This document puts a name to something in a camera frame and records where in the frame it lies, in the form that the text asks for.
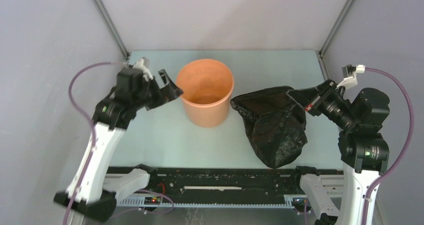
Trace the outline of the black plastic trash bag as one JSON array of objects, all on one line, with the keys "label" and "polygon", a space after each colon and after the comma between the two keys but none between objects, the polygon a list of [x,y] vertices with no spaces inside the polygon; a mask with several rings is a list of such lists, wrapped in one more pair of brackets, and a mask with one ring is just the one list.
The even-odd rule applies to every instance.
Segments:
[{"label": "black plastic trash bag", "polygon": [[271,169],[294,162],[308,143],[306,113],[289,96],[290,86],[265,88],[233,97],[255,155]]}]

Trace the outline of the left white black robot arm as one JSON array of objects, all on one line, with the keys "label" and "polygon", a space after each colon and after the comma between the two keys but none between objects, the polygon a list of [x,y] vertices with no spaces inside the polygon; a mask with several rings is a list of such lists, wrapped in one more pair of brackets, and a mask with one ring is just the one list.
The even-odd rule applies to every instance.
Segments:
[{"label": "left white black robot arm", "polygon": [[165,70],[158,74],[163,87],[159,87],[147,68],[125,67],[118,72],[116,85],[88,119],[90,139],[75,178],[65,191],[55,194],[55,203],[104,223],[129,195],[140,190],[156,191],[158,179],[150,175],[153,168],[144,165],[137,165],[111,183],[104,184],[104,180],[112,155],[138,110],[149,111],[183,95]]}]

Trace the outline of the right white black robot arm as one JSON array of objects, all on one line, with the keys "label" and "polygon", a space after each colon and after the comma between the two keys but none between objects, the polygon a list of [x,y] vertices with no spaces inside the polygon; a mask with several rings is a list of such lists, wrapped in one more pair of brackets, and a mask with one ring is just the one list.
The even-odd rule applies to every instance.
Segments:
[{"label": "right white black robot arm", "polygon": [[331,199],[318,189],[317,176],[295,176],[291,189],[307,194],[317,225],[370,225],[379,189],[375,181],[388,169],[389,146],[380,130],[390,113],[389,97],[366,87],[348,101],[330,79],[315,87],[291,89],[287,95],[310,115],[324,115],[340,128],[344,182],[340,210],[330,208]]}]

